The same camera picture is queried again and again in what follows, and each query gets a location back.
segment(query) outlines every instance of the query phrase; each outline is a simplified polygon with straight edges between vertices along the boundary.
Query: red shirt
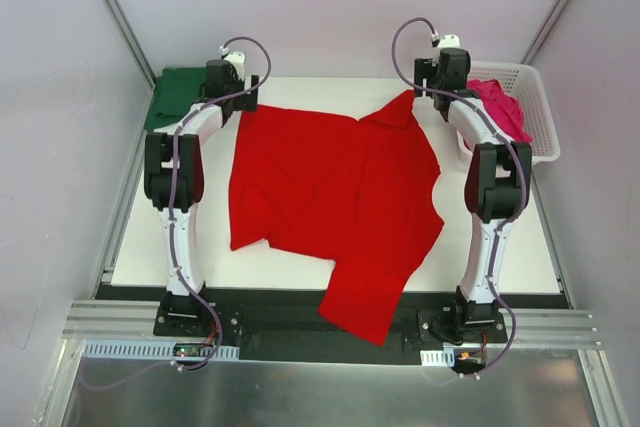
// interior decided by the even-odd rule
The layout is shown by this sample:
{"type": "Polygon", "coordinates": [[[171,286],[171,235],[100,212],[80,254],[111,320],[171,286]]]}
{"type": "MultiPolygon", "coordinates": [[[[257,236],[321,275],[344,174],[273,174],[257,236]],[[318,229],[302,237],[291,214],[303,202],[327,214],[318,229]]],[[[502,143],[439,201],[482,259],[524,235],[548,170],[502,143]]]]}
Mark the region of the red shirt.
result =
{"type": "Polygon", "coordinates": [[[260,106],[243,113],[229,187],[231,248],[336,262],[319,313],[382,345],[402,290],[443,226],[436,156],[406,91],[360,120],[260,106]]]}

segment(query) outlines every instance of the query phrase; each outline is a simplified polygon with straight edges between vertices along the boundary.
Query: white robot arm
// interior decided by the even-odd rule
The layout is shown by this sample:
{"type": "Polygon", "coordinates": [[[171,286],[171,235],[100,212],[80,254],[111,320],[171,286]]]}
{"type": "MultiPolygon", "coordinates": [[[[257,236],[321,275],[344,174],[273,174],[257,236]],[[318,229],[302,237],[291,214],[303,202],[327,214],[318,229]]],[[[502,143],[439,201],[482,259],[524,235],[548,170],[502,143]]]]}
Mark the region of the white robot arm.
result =
{"type": "MultiPolygon", "coordinates": [[[[157,319],[162,321],[156,322],[156,335],[208,334],[209,316],[190,295],[190,289],[200,297],[205,295],[196,240],[196,214],[204,194],[200,147],[225,125],[234,111],[257,108],[257,87],[250,93],[242,93],[244,61],[243,53],[223,50],[221,59],[207,62],[200,98],[187,115],[168,131],[150,132],[145,139],[144,189],[158,210],[165,232],[169,274],[167,291],[158,309],[157,319]],[[228,98],[230,94],[238,95],[228,98]],[[210,101],[218,98],[227,100],[211,105],[210,101]],[[178,162],[175,182],[174,159],[178,162]],[[175,198],[170,209],[172,185],[175,198]]],[[[257,76],[251,77],[252,86],[258,82],[257,76]]]]}
{"type": "MultiPolygon", "coordinates": [[[[473,152],[465,185],[472,237],[467,269],[454,303],[448,313],[432,319],[429,331],[443,342],[460,345],[466,339],[477,339],[478,332],[490,332],[501,319],[496,295],[506,240],[513,227],[505,220],[519,212],[523,193],[524,205],[528,202],[532,152],[528,143],[508,136],[488,115],[477,94],[467,89],[471,60],[459,48],[458,37],[441,37],[437,47],[434,59],[416,59],[414,84],[424,86],[426,82],[435,108],[473,152]]],[[[423,92],[415,89],[416,96],[423,92]]]]}

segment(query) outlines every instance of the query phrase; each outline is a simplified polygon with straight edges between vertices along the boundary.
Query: white laundry basket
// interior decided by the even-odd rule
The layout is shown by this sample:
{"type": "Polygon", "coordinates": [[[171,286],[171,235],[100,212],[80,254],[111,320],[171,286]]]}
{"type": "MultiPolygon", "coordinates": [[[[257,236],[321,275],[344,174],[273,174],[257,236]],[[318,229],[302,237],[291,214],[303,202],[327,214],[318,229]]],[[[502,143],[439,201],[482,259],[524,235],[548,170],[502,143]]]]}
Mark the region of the white laundry basket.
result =
{"type": "MultiPolygon", "coordinates": [[[[553,125],[547,94],[536,69],[529,65],[501,62],[473,62],[469,79],[500,81],[506,94],[520,102],[525,116],[524,130],[533,137],[533,163],[551,162],[560,156],[558,135],[553,125]]],[[[460,158],[471,161],[471,151],[458,134],[460,158]]]]}

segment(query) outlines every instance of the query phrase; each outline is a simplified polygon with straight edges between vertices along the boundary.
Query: pink cloth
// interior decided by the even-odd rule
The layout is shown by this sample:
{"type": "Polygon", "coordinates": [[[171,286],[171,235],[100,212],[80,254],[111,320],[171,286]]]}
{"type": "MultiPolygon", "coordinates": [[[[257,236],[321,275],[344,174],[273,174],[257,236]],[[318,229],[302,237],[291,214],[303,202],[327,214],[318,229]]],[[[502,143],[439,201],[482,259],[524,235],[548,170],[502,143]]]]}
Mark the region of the pink cloth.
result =
{"type": "Polygon", "coordinates": [[[508,96],[497,80],[470,80],[467,88],[475,90],[484,102],[484,107],[498,126],[516,142],[533,141],[524,131],[524,112],[520,102],[508,96]]]}

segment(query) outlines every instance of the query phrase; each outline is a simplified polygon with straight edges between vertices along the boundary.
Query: white table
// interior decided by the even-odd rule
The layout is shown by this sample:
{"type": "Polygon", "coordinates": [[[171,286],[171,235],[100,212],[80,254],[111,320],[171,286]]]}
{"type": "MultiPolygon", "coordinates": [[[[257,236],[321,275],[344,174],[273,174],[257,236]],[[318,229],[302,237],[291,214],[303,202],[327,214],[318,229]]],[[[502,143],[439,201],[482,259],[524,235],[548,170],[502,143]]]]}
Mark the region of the white table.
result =
{"type": "MultiPolygon", "coordinates": [[[[404,84],[394,79],[273,78],[261,88],[259,100],[283,108],[361,118],[403,90],[404,84]]],[[[432,108],[431,100],[416,100],[413,112],[440,163],[442,174],[433,200],[444,228],[405,291],[452,292],[466,268],[471,239],[471,216],[463,200],[467,166],[459,160],[455,132],[432,108]]],[[[271,249],[266,241],[230,250],[228,187],[239,120],[240,115],[234,114],[202,151],[206,185],[197,229],[207,286],[326,289],[332,261],[271,249]]],[[[160,220],[140,182],[112,285],[164,286],[167,272],[160,220]]],[[[533,196],[509,238],[499,286],[505,293],[559,293],[533,196]]]]}

